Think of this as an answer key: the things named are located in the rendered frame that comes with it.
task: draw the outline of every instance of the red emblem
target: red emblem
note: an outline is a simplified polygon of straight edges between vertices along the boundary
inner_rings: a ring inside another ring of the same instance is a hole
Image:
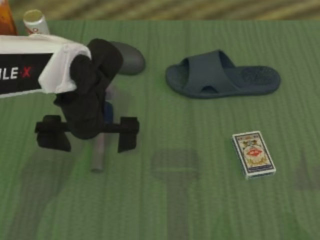
[[[250,151],[248,151],[247,155],[256,157],[256,156],[258,156],[260,153],[262,153],[261,150],[256,149],[256,148],[253,148],[253,149],[251,149]]]

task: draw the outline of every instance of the green table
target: green table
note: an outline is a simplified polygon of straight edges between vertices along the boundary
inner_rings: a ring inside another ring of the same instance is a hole
[[[55,96],[0,99],[1,240],[320,239],[320,33],[303,21],[54,21],[53,34],[87,44],[131,44],[147,61],[117,76],[116,120],[137,116],[136,150],[90,172],[92,141],[72,153],[40,149],[34,126],[61,114]],[[168,65],[224,50],[236,65],[265,65],[282,77],[264,96],[194,100],[165,82]],[[246,181],[234,133],[260,130],[277,167]]]

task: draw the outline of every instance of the slipper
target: slipper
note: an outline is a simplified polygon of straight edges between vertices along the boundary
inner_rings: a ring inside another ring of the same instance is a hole
[[[274,92],[281,78],[267,66],[236,67],[221,50],[186,57],[166,69],[166,82],[189,98],[213,99]]]

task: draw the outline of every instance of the wooden floor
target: wooden floor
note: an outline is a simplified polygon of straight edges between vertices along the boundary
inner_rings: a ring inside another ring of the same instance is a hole
[[[48,19],[314,20],[319,0],[9,0],[13,15],[38,8]]]
[[[116,121],[138,117],[136,150],[108,136],[105,172],[92,143],[40,149],[35,123],[61,114],[54,96],[0,99],[1,240],[319,240],[320,24],[304,21],[53,21],[53,34],[103,38],[145,55],[138,76],[117,76]],[[264,96],[194,100],[165,70],[222,49],[236,65],[276,69]],[[260,130],[277,167],[245,181],[234,133]]]

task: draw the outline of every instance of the playing card box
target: playing card box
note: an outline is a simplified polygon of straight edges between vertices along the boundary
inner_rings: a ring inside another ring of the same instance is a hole
[[[232,135],[246,179],[273,175],[276,167],[260,131]]]

